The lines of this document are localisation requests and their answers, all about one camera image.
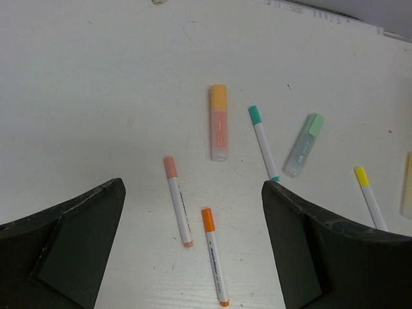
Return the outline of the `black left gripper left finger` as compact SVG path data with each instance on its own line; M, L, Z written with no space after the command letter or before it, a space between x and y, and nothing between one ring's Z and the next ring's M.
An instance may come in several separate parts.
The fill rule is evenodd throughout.
M111 179L1 225L1 308L94 308L126 188Z

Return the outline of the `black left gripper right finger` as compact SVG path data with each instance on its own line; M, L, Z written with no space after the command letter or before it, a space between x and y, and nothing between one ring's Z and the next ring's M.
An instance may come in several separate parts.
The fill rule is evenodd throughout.
M279 183L261 191L287 308L410 308L411 238L302 199Z

